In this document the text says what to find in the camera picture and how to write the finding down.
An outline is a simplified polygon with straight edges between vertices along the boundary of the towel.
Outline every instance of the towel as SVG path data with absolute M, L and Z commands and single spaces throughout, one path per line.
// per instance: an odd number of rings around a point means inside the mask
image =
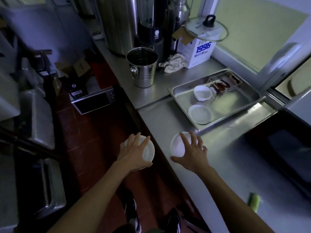
M 164 68 L 164 72 L 173 73 L 187 66 L 188 62 L 182 54 L 171 55 L 166 62 L 159 63 L 160 67 Z

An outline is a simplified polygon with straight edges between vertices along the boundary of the black sneaker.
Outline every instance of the black sneaker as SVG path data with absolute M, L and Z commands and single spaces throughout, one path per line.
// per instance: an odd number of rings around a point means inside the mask
M 180 233 L 180 217 L 176 208 L 172 208 L 168 214 L 167 233 Z
M 126 221 L 132 224 L 136 230 L 136 233 L 142 232 L 142 226 L 139 224 L 138 215 L 136 212 L 136 201 L 133 193 L 129 189 L 125 189 L 121 196 Z

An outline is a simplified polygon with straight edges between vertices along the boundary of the metal bucket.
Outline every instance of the metal bucket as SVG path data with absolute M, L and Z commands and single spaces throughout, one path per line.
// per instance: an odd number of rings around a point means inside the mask
M 136 47 L 126 54 L 135 86 L 147 88 L 153 84 L 158 58 L 158 54 L 147 47 Z

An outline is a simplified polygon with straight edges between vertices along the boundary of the forearm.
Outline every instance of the forearm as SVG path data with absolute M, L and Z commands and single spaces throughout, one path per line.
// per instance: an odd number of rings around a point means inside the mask
M 128 168 L 122 162 L 113 163 L 96 185 L 82 196 L 48 233 L 96 232 L 111 197 L 128 173 Z
M 230 233 L 273 233 L 272 229 L 220 178 L 215 169 L 198 171 Z

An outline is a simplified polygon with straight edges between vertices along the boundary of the stainless steel tray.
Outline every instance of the stainless steel tray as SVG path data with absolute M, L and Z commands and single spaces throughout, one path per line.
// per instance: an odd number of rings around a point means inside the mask
M 198 101 L 194 97 L 193 89 L 198 85 L 205 85 L 208 83 L 208 79 L 215 76 L 221 76 L 224 74 L 232 73 L 236 78 L 242 81 L 242 84 L 238 88 L 220 95 L 213 93 L 213 96 L 206 101 Z M 265 96 L 260 95 L 251 85 L 239 77 L 229 68 L 210 74 L 203 78 L 196 79 L 194 81 L 169 88 L 169 93 L 174 100 L 187 115 L 194 127 L 201 131 L 208 128 L 215 123 L 230 117 L 231 115 L 250 107 L 259 101 L 265 99 Z M 194 122 L 188 115 L 188 109 L 192 105 L 204 105 L 211 113 L 211 121 L 205 125 L 200 125 Z

